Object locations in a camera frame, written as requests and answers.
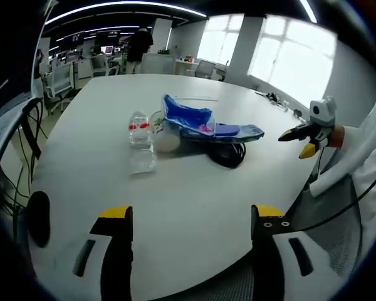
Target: ceiling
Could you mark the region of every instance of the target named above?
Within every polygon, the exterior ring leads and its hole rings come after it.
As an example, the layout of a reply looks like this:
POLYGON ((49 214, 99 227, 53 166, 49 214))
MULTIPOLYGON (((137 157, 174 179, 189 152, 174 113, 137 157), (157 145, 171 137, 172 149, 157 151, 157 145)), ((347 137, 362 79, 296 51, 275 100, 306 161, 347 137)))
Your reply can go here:
MULTIPOLYGON (((84 6, 110 2, 110 0, 58 0, 59 3, 53 8, 49 19, 67 13, 73 9, 84 6)), ((326 27, 338 34, 338 38, 357 50, 371 64, 376 67, 376 59, 369 45, 360 38, 357 30, 336 9, 327 4, 326 0, 307 0, 318 20, 320 26, 326 27)), ((173 4, 193 9, 207 16, 219 14, 246 13, 250 16, 264 16, 265 14, 277 14, 291 18, 309 21, 309 17, 300 4, 299 0, 165 0, 166 4, 173 4)), ((44 27, 43 36, 50 36, 51 46, 56 46, 56 40, 79 31, 105 28, 112 26, 151 26, 156 18, 173 20, 173 27, 186 23, 203 21, 206 18, 179 11, 171 8, 147 5, 112 5, 100 8, 87 9, 71 14, 44 27)), ((134 32, 137 28, 128 29, 134 32)))

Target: blue plastic bag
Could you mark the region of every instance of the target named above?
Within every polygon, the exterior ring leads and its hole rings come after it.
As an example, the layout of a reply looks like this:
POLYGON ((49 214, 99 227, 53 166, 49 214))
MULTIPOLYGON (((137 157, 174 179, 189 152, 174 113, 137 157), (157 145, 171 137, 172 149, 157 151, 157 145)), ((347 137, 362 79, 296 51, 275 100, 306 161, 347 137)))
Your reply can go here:
POLYGON ((202 135, 212 137, 216 133, 216 122, 211 109, 180 105, 170 95, 164 97, 164 119, 202 135))

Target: white table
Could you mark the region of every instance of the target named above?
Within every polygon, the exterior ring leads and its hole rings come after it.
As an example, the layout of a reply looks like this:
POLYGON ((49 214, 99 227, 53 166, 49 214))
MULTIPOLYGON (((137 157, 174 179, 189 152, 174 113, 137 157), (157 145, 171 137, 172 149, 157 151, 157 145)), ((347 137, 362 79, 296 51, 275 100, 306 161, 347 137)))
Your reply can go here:
POLYGON ((247 88, 174 75, 93 78, 65 110, 43 149, 32 190, 51 200, 51 238, 31 242, 34 264, 53 260, 90 231, 107 208, 133 206, 133 300, 181 292, 230 267, 251 249, 251 205, 286 211, 316 158, 299 160, 305 141, 278 142, 299 124, 247 88), (184 105, 213 109, 218 122, 256 124, 265 136, 247 144, 230 170, 206 155, 159 156, 153 174, 128 170, 128 121, 136 110, 161 108, 166 94, 184 105))
POLYGON ((187 70, 196 68, 198 63, 191 63, 190 61, 175 60, 175 74, 187 75, 187 70))

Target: office chair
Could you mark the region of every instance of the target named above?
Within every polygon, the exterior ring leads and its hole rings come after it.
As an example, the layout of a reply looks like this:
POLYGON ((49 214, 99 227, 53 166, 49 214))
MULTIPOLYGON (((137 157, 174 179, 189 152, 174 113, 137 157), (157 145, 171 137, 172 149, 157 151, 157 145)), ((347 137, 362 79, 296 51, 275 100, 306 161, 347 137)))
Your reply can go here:
POLYGON ((187 70, 188 73, 194 72, 195 77, 211 79, 213 69, 216 67, 215 63, 210 61, 200 61, 198 67, 195 70, 187 70))
POLYGON ((93 67, 93 76, 109 76, 110 72, 114 71, 114 75, 118 74, 119 66, 109 67, 107 57, 105 55, 97 55, 90 58, 93 67))
POLYGON ((145 53, 140 67, 141 73, 175 74, 175 58, 172 55, 145 53))
POLYGON ((71 102, 71 100, 66 100, 65 97, 68 92, 75 88, 73 69, 72 63, 58 66, 46 77, 48 97, 51 99, 60 98, 60 101, 57 101, 51 109, 52 114, 58 107, 61 107, 61 111, 64 111, 64 104, 71 102))

